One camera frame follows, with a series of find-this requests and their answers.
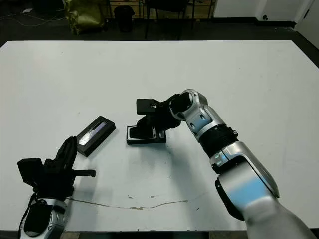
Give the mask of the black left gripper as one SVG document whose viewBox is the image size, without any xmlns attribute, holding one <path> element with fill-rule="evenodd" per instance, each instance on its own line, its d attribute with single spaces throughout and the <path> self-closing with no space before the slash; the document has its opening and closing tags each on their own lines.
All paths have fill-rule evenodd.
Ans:
<svg viewBox="0 0 319 239">
<path fill-rule="evenodd" d="M 74 192 L 77 176 L 96 176 L 94 169 L 74 170 L 77 155 L 77 138 L 69 137 L 58 150 L 55 159 L 46 159 L 43 170 L 36 179 L 34 192 L 39 198 L 65 200 Z"/>
</svg>

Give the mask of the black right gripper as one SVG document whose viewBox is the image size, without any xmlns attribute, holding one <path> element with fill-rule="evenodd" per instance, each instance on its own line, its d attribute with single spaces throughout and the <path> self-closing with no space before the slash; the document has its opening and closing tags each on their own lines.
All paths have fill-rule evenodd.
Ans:
<svg viewBox="0 0 319 239">
<path fill-rule="evenodd" d="M 166 140 L 166 131 L 180 125 L 172 116 L 169 100 L 138 99 L 138 114 L 144 115 L 133 127 L 133 136 L 142 140 Z"/>
</svg>

